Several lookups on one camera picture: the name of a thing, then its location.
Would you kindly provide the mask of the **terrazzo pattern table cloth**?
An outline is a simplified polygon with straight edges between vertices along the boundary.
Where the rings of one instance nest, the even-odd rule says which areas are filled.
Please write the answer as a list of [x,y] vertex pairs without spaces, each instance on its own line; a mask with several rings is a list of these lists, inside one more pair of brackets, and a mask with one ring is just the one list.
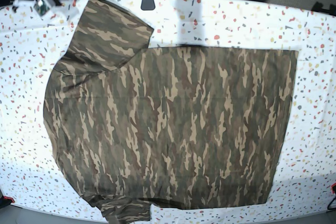
[[[319,214],[335,182],[335,18],[243,0],[108,0],[147,22],[151,47],[294,49],[299,52],[286,138],[267,202],[199,211],[152,209],[152,223],[258,223]],[[40,17],[1,8],[1,192],[15,205],[103,222],[59,171],[43,124],[45,87],[88,0],[64,0]]]

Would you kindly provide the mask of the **camouflage T-shirt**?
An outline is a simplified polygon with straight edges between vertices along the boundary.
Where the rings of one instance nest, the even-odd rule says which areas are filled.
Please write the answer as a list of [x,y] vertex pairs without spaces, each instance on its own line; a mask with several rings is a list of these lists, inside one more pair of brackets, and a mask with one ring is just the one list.
[[150,48],[152,27],[88,0],[45,92],[54,159],[110,223],[150,207],[263,204],[292,103],[298,53]]

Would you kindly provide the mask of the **red black clamp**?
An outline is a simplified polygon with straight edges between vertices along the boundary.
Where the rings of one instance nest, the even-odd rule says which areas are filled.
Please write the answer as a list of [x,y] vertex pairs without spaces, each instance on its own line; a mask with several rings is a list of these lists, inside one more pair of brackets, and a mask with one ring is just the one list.
[[6,196],[1,196],[1,198],[0,198],[1,207],[8,206],[11,203],[14,203],[14,200],[12,198],[6,197]]

